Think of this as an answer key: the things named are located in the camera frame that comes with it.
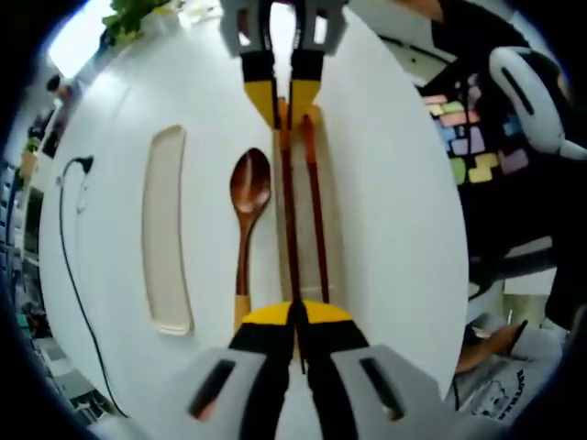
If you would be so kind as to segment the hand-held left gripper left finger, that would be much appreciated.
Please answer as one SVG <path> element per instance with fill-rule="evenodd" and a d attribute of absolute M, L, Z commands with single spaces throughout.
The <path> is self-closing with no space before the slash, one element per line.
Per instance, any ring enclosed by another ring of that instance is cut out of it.
<path fill-rule="evenodd" d="M 227 347 L 206 351 L 196 363 L 187 412 L 205 438 L 276 436 L 294 352 L 291 308 L 281 302 L 248 314 Z"/>

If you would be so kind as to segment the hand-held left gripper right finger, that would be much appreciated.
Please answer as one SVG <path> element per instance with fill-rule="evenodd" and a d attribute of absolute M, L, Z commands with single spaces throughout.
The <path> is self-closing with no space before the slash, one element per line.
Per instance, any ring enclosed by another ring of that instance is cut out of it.
<path fill-rule="evenodd" d="M 436 382 L 384 345 L 372 346 L 349 313 L 297 302 L 295 328 L 325 439 L 431 439 L 442 429 Z"/>

